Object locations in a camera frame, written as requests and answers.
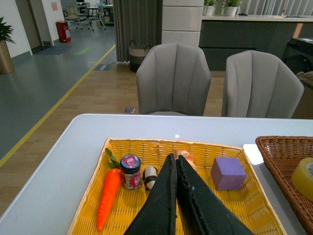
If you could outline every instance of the potted plant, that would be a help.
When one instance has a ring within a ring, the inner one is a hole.
[[[204,0],[203,15],[212,16],[215,11],[216,0]]]
[[[12,26],[6,25],[3,17],[0,17],[0,74],[14,72],[14,65],[6,44],[6,42],[14,43],[10,36],[12,32]]]
[[[223,0],[223,8],[226,16],[235,16],[242,0]]]

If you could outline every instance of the orange carrot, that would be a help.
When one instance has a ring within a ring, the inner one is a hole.
[[[101,231],[111,212],[115,196],[122,184],[123,173],[120,169],[113,168],[108,171],[103,185],[97,216],[97,229]]]

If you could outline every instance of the green floor marking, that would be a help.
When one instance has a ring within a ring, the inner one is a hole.
[[[76,52],[74,55],[86,55],[92,50],[93,50],[93,47],[84,47],[83,49]]]

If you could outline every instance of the carrot leaves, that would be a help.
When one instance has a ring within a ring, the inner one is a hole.
[[[119,164],[119,162],[116,160],[115,156],[113,156],[113,153],[111,152],[111,150],[109,150],[108,148],[105,149],[105,152],[109,155],[110,157],[110,162],[109,164],[109,168],[113,169],[113,168],[118,168],[120,169],[121,166]]]

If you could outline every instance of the red fire extinguisher box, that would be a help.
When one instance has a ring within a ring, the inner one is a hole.
[[[70,42],[68,21],[57,21],[56,25],[57,25],[60,42],[61,43]]]

